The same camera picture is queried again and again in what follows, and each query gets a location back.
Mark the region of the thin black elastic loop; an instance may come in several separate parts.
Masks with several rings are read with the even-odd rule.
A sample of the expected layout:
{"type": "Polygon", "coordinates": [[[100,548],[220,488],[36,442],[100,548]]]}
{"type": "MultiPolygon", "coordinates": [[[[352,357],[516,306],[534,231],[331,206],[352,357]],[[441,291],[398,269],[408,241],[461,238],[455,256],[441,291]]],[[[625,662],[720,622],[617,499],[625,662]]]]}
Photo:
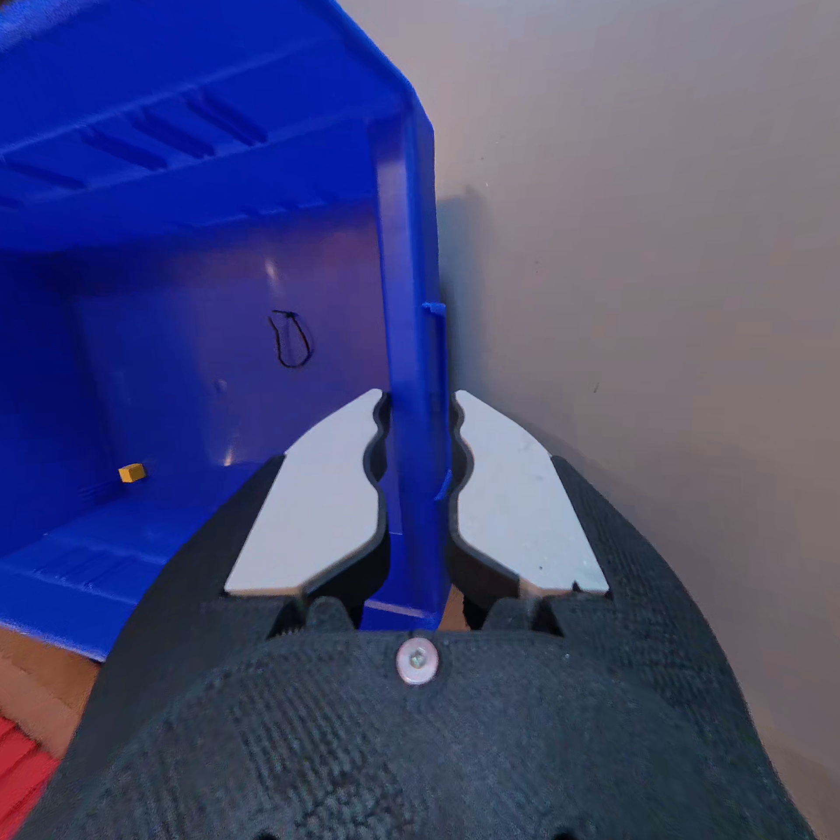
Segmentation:
{"type": "Polygon", "coordinates": [[[300,314],[293,310],[274,309],[266,320],[280,367],[296,370],[307,365],[313,356],[313,342],[300,314]]]}

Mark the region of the red cloth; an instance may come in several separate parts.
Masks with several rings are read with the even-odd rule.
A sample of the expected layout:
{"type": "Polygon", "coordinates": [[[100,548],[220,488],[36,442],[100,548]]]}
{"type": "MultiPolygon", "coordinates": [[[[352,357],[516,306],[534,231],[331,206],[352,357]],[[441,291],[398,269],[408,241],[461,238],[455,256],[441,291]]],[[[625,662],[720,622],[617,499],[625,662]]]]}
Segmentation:
{"type": "Polygon", "coordinates": [[[1,717],[1,839],[18,833],[59,765],[14,721],[1,717]]]}

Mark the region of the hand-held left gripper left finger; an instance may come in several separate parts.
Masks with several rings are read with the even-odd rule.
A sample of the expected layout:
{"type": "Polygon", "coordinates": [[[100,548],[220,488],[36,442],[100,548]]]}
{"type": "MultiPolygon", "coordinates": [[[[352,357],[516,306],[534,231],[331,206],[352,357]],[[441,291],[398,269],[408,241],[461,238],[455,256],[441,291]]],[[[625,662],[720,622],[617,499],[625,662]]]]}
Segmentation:
{"type": "Polygon", "coordinates": [[[227,595],[366,599],[390,569],[381,480],[390,396],[374,388],[292,444],[224,584],[227,595]]]}

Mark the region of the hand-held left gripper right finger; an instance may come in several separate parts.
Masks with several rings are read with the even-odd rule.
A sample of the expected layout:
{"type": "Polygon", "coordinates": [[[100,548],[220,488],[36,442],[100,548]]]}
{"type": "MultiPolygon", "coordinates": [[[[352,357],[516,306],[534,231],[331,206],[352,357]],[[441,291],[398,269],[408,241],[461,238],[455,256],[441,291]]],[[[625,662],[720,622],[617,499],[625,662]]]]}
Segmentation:
{"type": "Polygon", "coordinates": [[[468,601],[606,595],[548,449],[468,391],[451,396],[446,561],[454,585],[468,601]]]}

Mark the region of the wooden table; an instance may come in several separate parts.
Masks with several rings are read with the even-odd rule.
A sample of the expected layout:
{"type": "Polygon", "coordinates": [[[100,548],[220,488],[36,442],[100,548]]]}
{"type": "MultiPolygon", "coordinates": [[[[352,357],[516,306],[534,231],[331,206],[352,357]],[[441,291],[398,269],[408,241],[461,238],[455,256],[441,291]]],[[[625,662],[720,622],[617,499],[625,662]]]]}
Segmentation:
{"type": "Polygon", "coordinates": [[[63,760],[100,670],[95,660],[2,627],[2,715],[63,760]]]}

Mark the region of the blue plastic bin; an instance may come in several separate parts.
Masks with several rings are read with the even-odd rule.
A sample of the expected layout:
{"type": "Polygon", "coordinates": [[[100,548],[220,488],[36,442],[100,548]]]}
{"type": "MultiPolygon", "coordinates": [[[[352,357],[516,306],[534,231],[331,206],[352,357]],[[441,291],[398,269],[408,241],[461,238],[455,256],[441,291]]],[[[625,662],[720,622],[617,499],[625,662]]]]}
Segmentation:
{"type": "Polygon", "coordinates": [[[215,510],[373,388],[391,560],[362,627],[435,627],[445,307],[409,81],[336,2],[2,2],[1,50],[2,627],[102,662],[215,510]]]}

